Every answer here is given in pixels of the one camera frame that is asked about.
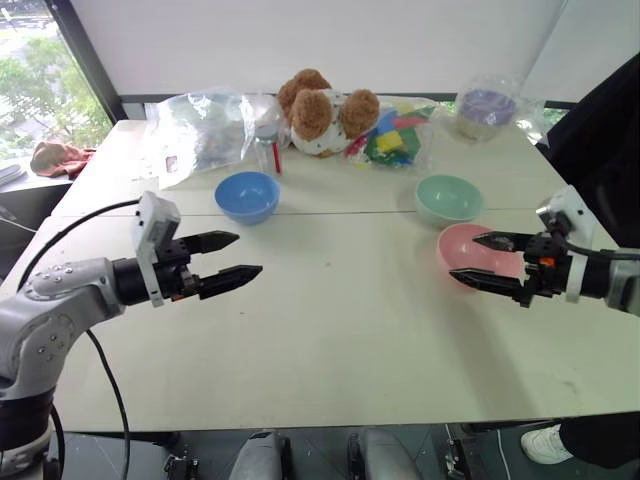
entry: mint green bowl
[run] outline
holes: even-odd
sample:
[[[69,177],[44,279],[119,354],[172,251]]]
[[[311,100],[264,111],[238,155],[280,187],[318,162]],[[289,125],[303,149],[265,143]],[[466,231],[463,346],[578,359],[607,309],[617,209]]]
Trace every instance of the mint green bowl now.
[[[484,213],[484,198],[473,184],[451,175],[432,175],[416,187],[416,211],[429,225],[444,228]]]

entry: person's leg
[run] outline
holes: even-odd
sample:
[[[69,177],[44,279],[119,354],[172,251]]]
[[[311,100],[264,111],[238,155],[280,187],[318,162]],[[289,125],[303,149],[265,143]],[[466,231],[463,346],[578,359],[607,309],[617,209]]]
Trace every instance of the person's leg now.
[[[565,420],[560,439],[577,458],[617,468],[640,456],[640,412]]]

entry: red straw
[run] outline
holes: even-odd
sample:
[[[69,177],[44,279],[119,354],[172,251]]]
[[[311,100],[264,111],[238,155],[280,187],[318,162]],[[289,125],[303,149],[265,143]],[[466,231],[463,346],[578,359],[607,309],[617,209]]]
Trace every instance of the red straw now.
[[[280,175],[282,173],[282,168],[280,167],[280,153],[278,152],[278,144],[276,142],[273,142],[272,147],[273,147],[273,158],[275,159],[275,162],[276,162],[276,173]]]

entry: white table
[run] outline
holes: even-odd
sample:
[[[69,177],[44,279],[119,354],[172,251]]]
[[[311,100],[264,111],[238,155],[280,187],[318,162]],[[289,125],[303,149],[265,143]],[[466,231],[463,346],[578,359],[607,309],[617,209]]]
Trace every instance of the white table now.
[[[72,218],[51,217],[0,299]],[[129,217],[82,225],[45,263],[132,255]],[[479,223],[536,231],[532,210]],[[134,430],[225,429],[556,417],[640,408],[640,322],[603,302],[460,293],[433,257],[438,231],[415,213],[277,215],[242,227],[187,216],[178,235],[241,239],[192,271],[261,264],[247,286],[207,301],[142,304],[95,328]],[[597,246],[610,246],[600,230]],[[70,430],[119,430],[93,347],[72,349],[56,393]]]
[[[82,175],[53,211],[55,216],[84,215],[105,205],[158,190],[157,179],[139,177],[146,122],[121,121],[111,131]],[[558,173],[517,129],[490,142],[473,144],[438,126],[433,136],[428,173],[461,176],[484,194],[487,207],[536,208],[562,188]],[[341,165],[340,158],[318,159],[291,148],[283,154],[282,195],[277,213],[395,212],[414,210],[414,189],[425,174],[361,170]],[[249,162],[240,168],[255,169]],[[219,214],[215,186],[231,169],[192,178],[163,192],[183,215]],[[133,208],[107,215],[130,214]]]

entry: pink bowl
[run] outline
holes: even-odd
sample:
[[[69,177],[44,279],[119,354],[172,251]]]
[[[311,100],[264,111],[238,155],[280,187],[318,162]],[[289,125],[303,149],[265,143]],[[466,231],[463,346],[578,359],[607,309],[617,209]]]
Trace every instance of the pink bowl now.
[[[455,268],[481,268],[497,275],[520,277],[524,271],[524,261],[519,253],[491,250],[473,241],[473,237],[491,230],[472,223],[458,223],[445,228],[438,237],[436,256],[438,265],[447,277]]]

